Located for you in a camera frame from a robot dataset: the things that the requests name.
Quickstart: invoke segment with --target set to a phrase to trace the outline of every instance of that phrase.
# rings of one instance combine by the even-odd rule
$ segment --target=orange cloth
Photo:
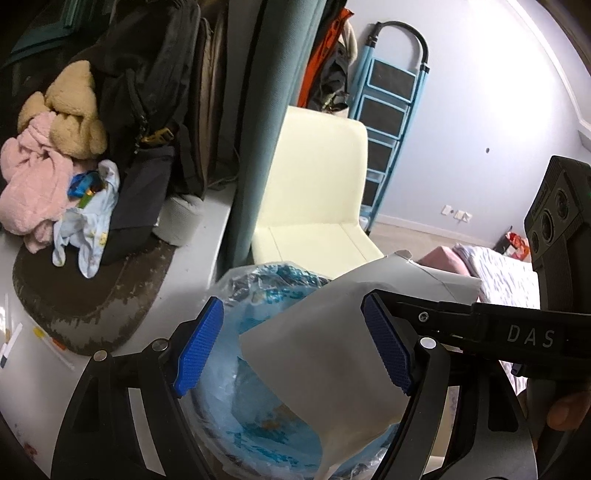
[[[343,8],[340,15],[331,23],[322,43],[312,52],[308,66],[306,67],[306,73],[304,74],[297,106],[302,108],[308,106],[312,84],[322,69],[324,62],[335,49],[336,43],[339,41],[339,37],[343,32],[345,22],[352,16],[353,12],[351,10]]]

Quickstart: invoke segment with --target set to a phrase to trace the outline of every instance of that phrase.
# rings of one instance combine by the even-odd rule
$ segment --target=blue textured pad
[[[184,397],[188,390],[197,385],[222,323],[223,302],[214,298],[178,358],[177,378],[173,387],[179,396]]]
[[[382,309],[372,297],[366,297],[363,303],[363,316],[390,380],[394,385],[402,388],[406,395],[410,395],[413,379],[408,373],[410,370],[409,354]]]

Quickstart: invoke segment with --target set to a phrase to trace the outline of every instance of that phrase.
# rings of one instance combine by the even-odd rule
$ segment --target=yellow buckle
[[[161,128],[152,135],[146,135],[142,138],[142,143],[150,147],[162,147],[174,139],[173,133],[168,128]]]

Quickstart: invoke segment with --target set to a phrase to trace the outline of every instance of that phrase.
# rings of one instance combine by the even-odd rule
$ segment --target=brown cushion
[[[172,262],[174,247],[156,238],[138,255],[101,265],[94,278],[78,270],[78,250],[66,248],[55,267],[52,248],[21,247],[12,281],[27,313],[53,338],[81,355],[123,345],[144,319]]]

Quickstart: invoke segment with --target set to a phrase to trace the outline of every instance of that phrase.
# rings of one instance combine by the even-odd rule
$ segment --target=camera lens
[[[535,254],[540,249],[540,239],[538,238],[538,234],[535,232],[531,236],[531,249],[534,251]]]
[[[550,243],[554,236],[554,225],[552,224],[552,217],[548,210],[542,213],[542,238],[546,243]]]
[[[569,215],[569,200],[566,197],[565,192],[559,190],[556,193],[556,210],[558,212],[558,216],[562,218],[562,220],[566,220],[566,217]]]

